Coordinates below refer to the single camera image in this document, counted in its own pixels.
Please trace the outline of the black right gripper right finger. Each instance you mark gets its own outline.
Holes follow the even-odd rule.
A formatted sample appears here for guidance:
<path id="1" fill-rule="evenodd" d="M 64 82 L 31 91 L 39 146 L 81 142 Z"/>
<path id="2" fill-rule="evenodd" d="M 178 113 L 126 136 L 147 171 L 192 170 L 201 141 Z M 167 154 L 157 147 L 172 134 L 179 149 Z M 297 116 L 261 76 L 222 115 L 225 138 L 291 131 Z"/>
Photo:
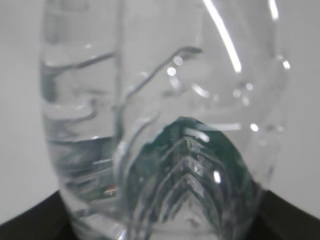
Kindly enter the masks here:
<path id="1" fill-rule="evenodd" d="M 265 194 L 259 217 L 279 240 L 320 239 L 320 220 L 272 191 Z"/>

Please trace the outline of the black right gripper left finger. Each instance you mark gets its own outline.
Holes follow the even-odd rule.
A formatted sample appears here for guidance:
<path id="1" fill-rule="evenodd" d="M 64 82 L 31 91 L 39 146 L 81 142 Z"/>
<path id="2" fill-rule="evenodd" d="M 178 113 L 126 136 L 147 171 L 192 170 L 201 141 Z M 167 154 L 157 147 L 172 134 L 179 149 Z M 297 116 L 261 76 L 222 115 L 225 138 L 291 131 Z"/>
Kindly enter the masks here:
<path id="1" fill-rule="evenodd" d="M 2 240 L 76 240 L 58 191 L 0 225 Z"/>

